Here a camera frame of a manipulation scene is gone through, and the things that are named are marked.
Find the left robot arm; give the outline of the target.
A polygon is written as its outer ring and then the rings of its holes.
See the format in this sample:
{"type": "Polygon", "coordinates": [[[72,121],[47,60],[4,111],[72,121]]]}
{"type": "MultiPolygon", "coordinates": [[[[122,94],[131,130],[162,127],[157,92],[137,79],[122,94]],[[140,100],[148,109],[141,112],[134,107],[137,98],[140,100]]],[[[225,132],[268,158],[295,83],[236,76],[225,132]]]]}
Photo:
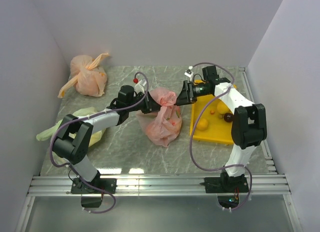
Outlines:
{"type": "Polygon", "coordinates": [[[122,124],[131,112],[151,113],[160,108],[149,92],[135,92],[132,86],[125,85],[105,110],[82,118],[65,116],[53,138],[52,151],[65,159],[75,173],[72,191],[77,194],[115,193],[116,179],[102,179],[87,156],[92,134],[122,124]]]}

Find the pink plastic bag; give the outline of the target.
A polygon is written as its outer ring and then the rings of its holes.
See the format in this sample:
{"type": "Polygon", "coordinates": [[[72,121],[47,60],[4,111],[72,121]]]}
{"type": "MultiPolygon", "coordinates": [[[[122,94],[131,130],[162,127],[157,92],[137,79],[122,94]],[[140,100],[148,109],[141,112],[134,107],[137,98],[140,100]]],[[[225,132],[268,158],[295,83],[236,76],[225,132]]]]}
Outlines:
{"type": "Polygon", "coordinates": [[[177,95],[166,88],[157,87],[150,91],[152,99],[160,105],[159,112],[136,113],[142,131],[157,146],[168,147],[180,134],[181,110],[175,105],[177,95]]]}

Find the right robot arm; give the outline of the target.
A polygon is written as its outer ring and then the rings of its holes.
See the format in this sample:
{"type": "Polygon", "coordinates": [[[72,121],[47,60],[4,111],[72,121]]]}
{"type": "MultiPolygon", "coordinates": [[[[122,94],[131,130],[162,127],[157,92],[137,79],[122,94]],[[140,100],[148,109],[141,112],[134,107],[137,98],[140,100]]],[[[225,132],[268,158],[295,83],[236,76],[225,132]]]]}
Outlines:
{"type": "Polygon", "coordinates": [[[221,100],[232,114],[231,138],[233,148],[226,165],[219,168],[217,178],[207,177],[203,186],[206,193],[250,193],[252,179],[247,179],[247,164],[253,153],[267,137],[266,109],[262,104],[255,104],[246,99],[234,87],[235,78],[225,68],[221,70],[229,75],[218,75],[219,65],[203,63],[203,82],[194,83],[193,66],[185,71],[188,80],[183,82],[182,90],[176,100],[177,106],[196,103],[201,96],[212,95],[213,100],[221,100]]]}

